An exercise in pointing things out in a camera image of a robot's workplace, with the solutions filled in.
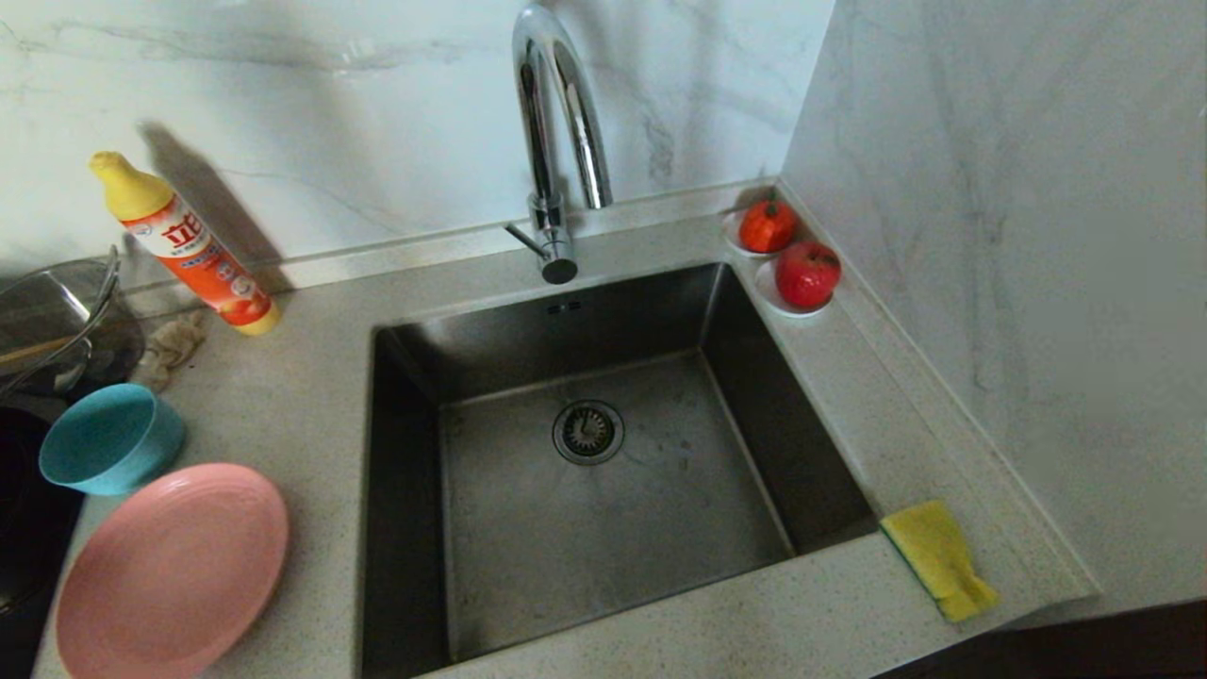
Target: drain strainer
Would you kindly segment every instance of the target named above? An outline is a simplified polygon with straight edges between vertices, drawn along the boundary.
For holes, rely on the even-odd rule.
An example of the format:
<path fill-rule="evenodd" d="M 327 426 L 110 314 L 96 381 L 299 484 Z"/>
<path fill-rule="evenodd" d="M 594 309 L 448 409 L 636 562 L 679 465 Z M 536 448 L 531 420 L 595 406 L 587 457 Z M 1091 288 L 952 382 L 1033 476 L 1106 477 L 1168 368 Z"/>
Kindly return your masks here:
<path fill-rule="evenodd" d="M 553 425 L 553 443 L 575 464 L 600 464 L 620 450 L 624 421 L 604 402 L 575 402 Z"/>

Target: bottle label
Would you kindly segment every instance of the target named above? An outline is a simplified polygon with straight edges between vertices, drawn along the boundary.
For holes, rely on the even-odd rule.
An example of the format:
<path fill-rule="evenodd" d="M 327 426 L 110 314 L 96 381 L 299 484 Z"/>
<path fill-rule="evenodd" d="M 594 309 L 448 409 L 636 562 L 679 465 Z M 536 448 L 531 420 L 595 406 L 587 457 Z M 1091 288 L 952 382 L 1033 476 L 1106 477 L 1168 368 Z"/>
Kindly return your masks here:
<path fill-rule="evenodd" d="M 122 223 L 231 324 L 255 322 L 272 308 L 272 298 L 179 195 L 153 215 Z"/>
<path fill-rule="evenodd" d="M 194 257 L 211 240 L 210 230 L 179 195 L 151 216 L 122 223 L 157 257 Z"/>

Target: sink basin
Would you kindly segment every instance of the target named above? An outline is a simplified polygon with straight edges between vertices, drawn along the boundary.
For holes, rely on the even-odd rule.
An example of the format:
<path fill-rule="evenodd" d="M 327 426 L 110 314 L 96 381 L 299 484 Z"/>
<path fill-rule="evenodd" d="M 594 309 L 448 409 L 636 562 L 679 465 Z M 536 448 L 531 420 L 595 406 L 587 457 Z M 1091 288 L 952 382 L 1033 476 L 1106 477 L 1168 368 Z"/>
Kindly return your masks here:
<path fill-rule="evenodd" d="M 374 333 L 362 675 L 875 531 L 723 263 Z"/>

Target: speckled countertop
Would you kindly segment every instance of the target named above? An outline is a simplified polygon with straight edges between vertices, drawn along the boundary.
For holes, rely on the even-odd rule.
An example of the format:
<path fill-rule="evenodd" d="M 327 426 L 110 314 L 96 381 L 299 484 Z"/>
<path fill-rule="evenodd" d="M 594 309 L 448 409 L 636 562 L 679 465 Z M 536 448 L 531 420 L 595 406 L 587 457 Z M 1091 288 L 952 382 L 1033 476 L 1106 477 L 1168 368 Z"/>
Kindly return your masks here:
<path fill-rule="evenodd" d="M 578 251 L 583 273 L 571 287 L 725 259 L 757 297 L 757 262 L 723 242 L 716 216 L 581 239 Z M 164 394 L 188 428 L 176 467 L 258 469 L 284 493 L 295 539 L 264 615 L 206 678 L 356 677 L 371 329 L 549 292 L 531 254 L 513 250 L 282 294 L 281 324 L 260 338 L 211 324 Z M 810 318 L 758 305 L 875 511 L 946 501 L 1001 605 L 944 622 L 873 534 L 433 675 L 870 677 L 1094 593 L 857 274 Z M 88 501 L 69 560 L 119 501 Z M 35 677 L 65 675 L 47 634 Z"/>

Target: red apple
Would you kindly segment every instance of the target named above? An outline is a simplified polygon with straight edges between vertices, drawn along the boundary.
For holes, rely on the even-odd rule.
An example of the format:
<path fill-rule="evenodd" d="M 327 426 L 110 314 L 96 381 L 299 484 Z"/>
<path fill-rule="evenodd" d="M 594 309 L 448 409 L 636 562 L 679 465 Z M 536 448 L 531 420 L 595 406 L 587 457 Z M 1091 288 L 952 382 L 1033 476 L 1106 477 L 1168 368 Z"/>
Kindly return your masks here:
<path fill-rule="evenodd" d="M 826 305 L 841 275 L 838 254 L 816 240 L 793 242 L 775 261 L 775 287 L 780 295 L 803 309 Z"/>

